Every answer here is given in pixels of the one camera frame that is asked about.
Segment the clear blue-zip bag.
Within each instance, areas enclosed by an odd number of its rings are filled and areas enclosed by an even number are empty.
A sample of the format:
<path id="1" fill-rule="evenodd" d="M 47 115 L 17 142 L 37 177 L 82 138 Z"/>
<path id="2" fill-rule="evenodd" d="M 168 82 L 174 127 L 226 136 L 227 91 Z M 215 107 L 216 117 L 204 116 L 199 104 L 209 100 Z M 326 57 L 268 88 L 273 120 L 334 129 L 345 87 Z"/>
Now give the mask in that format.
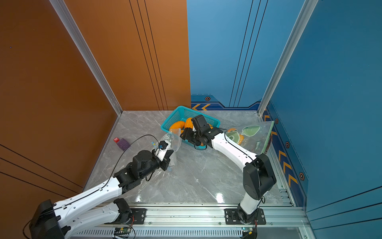
<path id="1" fill-rule="evenodd" d="M 167 143 L 166 149 L 160 149 L 159 143 L 156 144 L 155 156 L 157 156 L 161 161 L 164 159 L 165 151 L 173 150 L 174 152 L 170 156 L 170 167 L 174 167 L 177 164 L 176 152 L 179 150 L 182 139 L 180 137 L 181 129 L 171 129 L 168 133 L 166 133 L 160 140 Z"/>

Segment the clear green-zip bag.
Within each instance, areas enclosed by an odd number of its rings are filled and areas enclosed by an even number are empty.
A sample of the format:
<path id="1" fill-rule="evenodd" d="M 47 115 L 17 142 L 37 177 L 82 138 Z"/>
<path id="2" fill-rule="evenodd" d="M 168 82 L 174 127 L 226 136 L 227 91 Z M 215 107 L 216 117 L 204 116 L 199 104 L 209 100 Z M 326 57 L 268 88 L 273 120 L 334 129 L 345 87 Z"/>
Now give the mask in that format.
<path id="1" fill-rule="evenodd" d="M 272 141 L 274 121 L 258 122 L 227 130 L 226 137 L 255 154 L 266 153 Z"/>

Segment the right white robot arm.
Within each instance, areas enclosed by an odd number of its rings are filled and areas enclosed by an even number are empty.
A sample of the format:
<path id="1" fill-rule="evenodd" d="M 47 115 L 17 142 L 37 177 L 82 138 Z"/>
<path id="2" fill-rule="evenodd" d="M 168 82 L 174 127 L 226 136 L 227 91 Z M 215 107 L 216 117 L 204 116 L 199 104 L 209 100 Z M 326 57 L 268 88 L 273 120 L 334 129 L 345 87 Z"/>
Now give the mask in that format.
<path id="1" fill-rule="evenodd" d="M 245 194 L 237 206 L 238 218 L 244 224 L 255 223 L 263 196 L 277 182 L 269 158 L 264 153 L 257 155 L 244 149 L 221 129 L 209 125 L 205 131 L 186 128 L 181 138 L 194 146 L 209 146 L 221 152 L 241 169 Z"/>

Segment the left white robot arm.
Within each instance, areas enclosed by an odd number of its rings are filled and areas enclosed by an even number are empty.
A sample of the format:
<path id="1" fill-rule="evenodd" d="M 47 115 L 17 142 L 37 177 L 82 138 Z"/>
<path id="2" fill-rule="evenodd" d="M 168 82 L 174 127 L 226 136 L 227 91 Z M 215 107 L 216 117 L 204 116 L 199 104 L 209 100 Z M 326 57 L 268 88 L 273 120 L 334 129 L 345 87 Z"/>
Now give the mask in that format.
<path id="1" fill-rule="evenodd" d="M 33 239 L 68 239 L 105 223 L 127 223 L 132 210 L 121 195 L 161 168 L 167 170 L 172 149 L 142 150 L 131 163 L 105 182 L 71 198 L 42 202 L 28 228 Z"/>

